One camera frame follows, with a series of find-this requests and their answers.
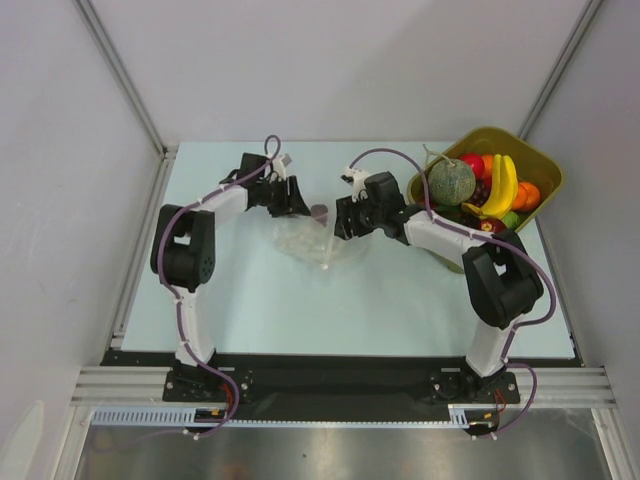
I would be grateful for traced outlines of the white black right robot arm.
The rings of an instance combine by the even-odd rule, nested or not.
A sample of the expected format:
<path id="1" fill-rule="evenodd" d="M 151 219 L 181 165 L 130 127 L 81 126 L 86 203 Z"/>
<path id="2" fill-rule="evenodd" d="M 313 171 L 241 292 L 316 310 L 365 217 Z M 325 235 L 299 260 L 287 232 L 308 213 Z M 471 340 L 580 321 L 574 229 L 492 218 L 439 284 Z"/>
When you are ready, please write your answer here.
<path id="1" fill-rule="evenodd" d="M 426 208 L 408 204 L 389 172 L 347 169 L 350 195 L 336 201 L 334 234 L 351 240 L 376 230 L 407 246 L 432 252 L 461 268 L 478 317 L 465 361 L 479 378 L 503 370 L 510 334 L 543 294 L 540 274 L 513 231 L 481 235 Z"/>

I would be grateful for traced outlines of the left aluminium corner post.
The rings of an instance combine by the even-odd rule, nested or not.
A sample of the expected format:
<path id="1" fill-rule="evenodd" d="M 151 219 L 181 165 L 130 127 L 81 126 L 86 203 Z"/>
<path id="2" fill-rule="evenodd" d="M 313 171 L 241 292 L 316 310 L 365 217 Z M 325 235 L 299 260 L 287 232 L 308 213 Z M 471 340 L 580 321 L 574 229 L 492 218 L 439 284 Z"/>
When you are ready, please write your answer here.
<path id="1" fill-rule="evenodd" d="M 85 24 L 90 37 L 94 41 L 147 140 L 155 153 L 163 159 L 166 155 L 167 147 L 161 139 L 139 89 L 136 87 L 94 3 L 89 0 L 73 0 L 72 4 Z"/>

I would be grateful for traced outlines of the aluminium corner post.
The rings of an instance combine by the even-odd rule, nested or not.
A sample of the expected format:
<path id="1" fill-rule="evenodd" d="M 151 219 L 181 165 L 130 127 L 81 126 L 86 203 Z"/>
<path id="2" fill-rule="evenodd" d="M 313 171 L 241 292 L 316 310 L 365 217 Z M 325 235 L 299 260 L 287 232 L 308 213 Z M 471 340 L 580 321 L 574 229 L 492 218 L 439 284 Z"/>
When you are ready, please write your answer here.
<path id="1" fill-rule="evenodd" d="M 161 139 L 139 89 L 136 87 L 94 3 L 89 0 L 73 0 L 72 4 L 85 24 L 90 37 L 94 41 L 147 140 L 155 153 L 163 159 L 166 155 L 167 147 Z"/>
<path id="2" fill-rule="evenodd" d="M 516 136 L 519 139 L 526 141 L 530 137 L 606 4 L 605 0 L 585 2 L 539 93 L 517 130 Z"/>

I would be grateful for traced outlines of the olive green plastic bin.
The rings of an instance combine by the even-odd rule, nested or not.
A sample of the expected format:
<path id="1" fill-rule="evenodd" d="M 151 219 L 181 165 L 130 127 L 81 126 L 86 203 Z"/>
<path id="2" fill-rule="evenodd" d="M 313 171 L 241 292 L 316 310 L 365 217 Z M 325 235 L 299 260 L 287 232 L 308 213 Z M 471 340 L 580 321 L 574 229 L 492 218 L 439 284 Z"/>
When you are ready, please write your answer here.
<path id="1" fill-rule="evenodd" d="M 483 233 L 523 230 L 554 198 L 564 172 L 548 155 L 498 127 L 479 127 L 443 154 L 428 153 L 423 184 L 409 181 L 411 203 Z"/>

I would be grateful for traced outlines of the right aluminium corner post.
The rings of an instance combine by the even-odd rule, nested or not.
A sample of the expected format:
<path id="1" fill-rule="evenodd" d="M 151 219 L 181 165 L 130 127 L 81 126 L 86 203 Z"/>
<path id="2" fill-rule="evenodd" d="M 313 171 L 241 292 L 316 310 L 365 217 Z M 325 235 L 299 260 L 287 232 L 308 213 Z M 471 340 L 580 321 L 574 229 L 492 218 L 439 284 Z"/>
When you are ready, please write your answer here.
<path id="1" fill-rule="evenodd" d="M 605 0 L 585 2 L 539 93 L 517 130 L 516 136 L 519 139 L 526 141 L 530 137 L 606 4 Z"/>

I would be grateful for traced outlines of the clear zip top bag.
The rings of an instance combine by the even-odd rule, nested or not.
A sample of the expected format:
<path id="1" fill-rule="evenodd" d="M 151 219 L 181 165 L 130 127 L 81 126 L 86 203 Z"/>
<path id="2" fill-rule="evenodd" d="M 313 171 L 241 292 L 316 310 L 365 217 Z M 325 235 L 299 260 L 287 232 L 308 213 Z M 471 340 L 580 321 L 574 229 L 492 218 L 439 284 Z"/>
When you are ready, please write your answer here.
<path id="1" fill-rule="evenodd" d="M 321 270 L 355 261 L 370 245 L 369 237 L 350 240 L 336 237 L 336 207 L 325 205 L 329 211 L 325 223 L 315 221 L 311 215 L 289 215 L 277 218 L 273 228 L 273 243 L 282 253 Z"/>

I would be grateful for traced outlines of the red fake apple in bin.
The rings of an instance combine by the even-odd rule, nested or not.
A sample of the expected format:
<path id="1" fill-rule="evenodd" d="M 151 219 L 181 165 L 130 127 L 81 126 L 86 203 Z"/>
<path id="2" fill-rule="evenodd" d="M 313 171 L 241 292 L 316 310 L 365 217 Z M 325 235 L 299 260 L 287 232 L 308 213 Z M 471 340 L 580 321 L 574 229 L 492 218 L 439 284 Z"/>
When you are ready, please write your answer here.
<path id="1" fill-rule="evenodd" d="M 465 153 L 460 156 L 460 160 L 471 168 L 477 180 L 480 180 L 483 177 L 485 172 L 485 163 L 480 154 Z"/>

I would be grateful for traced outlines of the orange fake orange rear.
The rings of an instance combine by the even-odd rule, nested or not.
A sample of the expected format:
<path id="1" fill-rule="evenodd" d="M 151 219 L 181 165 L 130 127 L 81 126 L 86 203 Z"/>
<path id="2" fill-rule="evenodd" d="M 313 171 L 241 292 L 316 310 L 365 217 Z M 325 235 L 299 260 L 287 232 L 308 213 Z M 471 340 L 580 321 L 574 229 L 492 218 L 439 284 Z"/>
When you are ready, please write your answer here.
<path id="1" fill-rule="evenodd" d="M 495 156 L 493 154 L 484 154 L 481 156 L 481 159 L 484 164 L 484 172 L 482 175 L 482 179 L 485 180 L 485 179 L 491 178 L 493 175 Z"/>

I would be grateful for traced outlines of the orange fake tangerine right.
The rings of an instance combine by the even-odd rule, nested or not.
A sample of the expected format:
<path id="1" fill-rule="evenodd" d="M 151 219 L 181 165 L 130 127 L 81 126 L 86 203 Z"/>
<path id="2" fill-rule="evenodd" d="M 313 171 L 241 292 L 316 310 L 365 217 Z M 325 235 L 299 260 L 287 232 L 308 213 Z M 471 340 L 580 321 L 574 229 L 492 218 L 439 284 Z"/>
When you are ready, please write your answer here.
<path id="1" fill-rule="evenodd" d="M 541 193 L 539 189 L 531 184 L 525 183 L 525 189 L 527 190 L 527 200 L 525 203 L 526 210 L 528 212 L 535 210 L 541 202 Z"/>

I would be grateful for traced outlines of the yellow fake banana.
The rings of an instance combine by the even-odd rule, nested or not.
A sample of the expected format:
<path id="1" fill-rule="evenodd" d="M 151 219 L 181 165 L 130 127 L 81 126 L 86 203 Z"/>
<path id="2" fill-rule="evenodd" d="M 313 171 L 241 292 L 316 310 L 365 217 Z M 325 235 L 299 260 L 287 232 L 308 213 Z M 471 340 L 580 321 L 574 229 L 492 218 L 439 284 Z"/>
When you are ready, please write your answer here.
<path id="1" fill-rule="evenodd" d="M 493 218 L 502 218 L 511 210 L 516 197 L 518 178 L 515 164 L 508 155 L 496 155 L 494 159 L 491 194 L 484 204 Z"/>

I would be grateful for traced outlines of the dark red fake apple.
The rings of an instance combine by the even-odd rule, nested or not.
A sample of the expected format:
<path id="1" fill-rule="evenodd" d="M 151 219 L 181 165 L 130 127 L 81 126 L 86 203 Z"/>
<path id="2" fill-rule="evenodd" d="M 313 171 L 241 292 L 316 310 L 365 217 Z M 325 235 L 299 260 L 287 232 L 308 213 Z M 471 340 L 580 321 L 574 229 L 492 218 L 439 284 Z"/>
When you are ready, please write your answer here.
<path id="1" fill-rule="evenodd" d="M 497 234 L 508 230 L 507 225 L 497 218 L 485 218 L 479 222 L 479 229 L 489 234 Z"/>

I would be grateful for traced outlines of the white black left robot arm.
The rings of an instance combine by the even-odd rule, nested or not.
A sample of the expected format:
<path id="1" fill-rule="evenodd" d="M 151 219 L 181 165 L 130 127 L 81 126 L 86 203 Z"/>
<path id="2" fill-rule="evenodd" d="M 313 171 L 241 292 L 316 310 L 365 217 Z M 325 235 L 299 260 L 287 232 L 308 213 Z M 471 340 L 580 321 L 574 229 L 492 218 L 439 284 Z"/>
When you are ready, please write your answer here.
<path id="1" fill-rule="evenodd" d="M 175 357 L 183 365 L 208 363 L 215 346 L 206 332 L 198 296 L 216 266 L 216 230 L 254 207 L 264 207 L 274 217 L 308 216 L 297 178 L 286 173 L 287 154 L 273 157 L 245 153 L 217 188 L 180 206 L 163 205 L 152 242 L 152 272 L 173 296 L 178 347 Z"/>

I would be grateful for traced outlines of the orange fake tangerine front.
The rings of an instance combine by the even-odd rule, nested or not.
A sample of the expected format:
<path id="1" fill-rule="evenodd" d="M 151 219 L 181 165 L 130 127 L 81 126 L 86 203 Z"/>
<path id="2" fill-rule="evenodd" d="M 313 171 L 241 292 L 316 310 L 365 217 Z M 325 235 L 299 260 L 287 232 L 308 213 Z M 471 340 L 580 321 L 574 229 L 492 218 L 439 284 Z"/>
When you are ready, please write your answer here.
<path id="1" fill-rule="evenodd" d="M 524 211 L 529 197 L 529 188 L 527 182 L 518 184 L 516 197 L 512 203 L 511 209 L 514 211 Z"/>

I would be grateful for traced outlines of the aluminium front frame rail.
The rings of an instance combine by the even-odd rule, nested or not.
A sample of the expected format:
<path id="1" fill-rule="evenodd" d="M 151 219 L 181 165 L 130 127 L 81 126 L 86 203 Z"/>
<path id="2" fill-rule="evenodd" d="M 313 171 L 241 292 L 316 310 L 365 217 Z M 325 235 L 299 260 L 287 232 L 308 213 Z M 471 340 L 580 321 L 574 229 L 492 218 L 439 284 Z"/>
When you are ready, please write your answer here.
<path id="1" fill-rule="evenodd" d="M 482 386 L 467 386 L 458 368 L 418 370 L 244 368 L 230 371 L 243 404 L 276 396 L 346 399 L 382 397 L 431 404 L 489 404 L 503 399 L 537 408 L 613 408 L 601 368 L 511 368 Z M 170 367 L 100 366 L 82 369 L 71 401 L 77 405 L 222 402 L 222 379 L 178 374 Z"/>

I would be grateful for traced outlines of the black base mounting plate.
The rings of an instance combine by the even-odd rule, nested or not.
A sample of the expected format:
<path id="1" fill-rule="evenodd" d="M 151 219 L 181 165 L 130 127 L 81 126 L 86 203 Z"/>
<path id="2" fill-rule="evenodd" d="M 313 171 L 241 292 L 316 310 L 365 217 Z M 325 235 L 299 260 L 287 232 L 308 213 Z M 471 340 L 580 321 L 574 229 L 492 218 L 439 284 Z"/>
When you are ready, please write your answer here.
<path id="1" fill-rule="evenodd" d="M 158 373 L 162 401 L 236 406 L 237 420 L 396 423 L 440 420 L 449 405 L 516 406 L 545 374 L 580 362 L 518 358 L 515 368 L 484 380 L 461 357 L 217 354 L 210 363 L 219 371 L 214 374 L 168 352 L 109 350 L 101 364 Z"/>

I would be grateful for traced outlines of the green fake lime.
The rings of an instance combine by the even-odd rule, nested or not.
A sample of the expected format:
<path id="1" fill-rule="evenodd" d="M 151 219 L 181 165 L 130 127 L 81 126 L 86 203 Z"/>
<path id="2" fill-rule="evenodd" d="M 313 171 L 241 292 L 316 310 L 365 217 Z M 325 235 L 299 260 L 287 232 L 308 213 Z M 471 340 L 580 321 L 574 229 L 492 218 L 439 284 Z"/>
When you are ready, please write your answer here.
<path id="1" fill-rule="evenodd" d="M 517 212 L 509 211 L 501 221 L 508 230 L 517 231 L 521 226 L 523 219 Z"/>

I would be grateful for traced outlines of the purple fake grape bunch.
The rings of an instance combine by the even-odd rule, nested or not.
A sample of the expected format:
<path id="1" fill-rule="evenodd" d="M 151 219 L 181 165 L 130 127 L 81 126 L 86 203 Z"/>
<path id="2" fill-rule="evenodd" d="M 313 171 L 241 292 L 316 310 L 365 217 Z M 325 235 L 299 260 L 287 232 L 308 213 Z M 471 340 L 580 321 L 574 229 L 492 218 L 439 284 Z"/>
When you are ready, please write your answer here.
<path id="1" fill-rule="evenodd" d="M 482 207 L 489 199 L 491 194 L 491 185 L 485 181 L 477 181 L 475 190 L 469 199 L 469 203 Z"/>

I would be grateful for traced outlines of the orange fake tangerine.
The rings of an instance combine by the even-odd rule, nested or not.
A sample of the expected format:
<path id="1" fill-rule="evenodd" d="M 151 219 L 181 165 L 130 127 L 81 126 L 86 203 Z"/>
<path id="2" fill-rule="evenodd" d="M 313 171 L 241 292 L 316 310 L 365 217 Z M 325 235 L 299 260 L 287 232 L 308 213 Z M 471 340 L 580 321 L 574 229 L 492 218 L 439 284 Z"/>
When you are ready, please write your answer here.
<path id="1" fill-rule="evenodd" d="M 527 190 L 527 200 L 525 203 L 526 210 L 528 212 L 535 210 L 541 202 L 541 193 L 539 189 L 531 184 L 525 183 L 525 189 Z"/>
<path id="2" fill-rule="evenodd" d="M 516 197 L 512 203 L 511 209 L 514 211 L 524 211 L 529 197 L 529 188 L 527 182 L 518 184 Z"/>

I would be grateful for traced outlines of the green netted fake melon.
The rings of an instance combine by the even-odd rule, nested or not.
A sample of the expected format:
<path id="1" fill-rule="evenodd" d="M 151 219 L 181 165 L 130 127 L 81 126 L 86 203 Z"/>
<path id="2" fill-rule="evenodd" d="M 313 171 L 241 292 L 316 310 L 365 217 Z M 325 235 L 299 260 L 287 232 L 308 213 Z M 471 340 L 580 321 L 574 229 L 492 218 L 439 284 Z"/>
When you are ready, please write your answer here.
<path id="1" fill-rule="evenodd" d="M 449 158 L 423 145 L 427 164 L 426 177 L 430 200 L 435 204 L 455 207 L 466 202 L 476 188 L 472 168 L 460 159 Z"/>

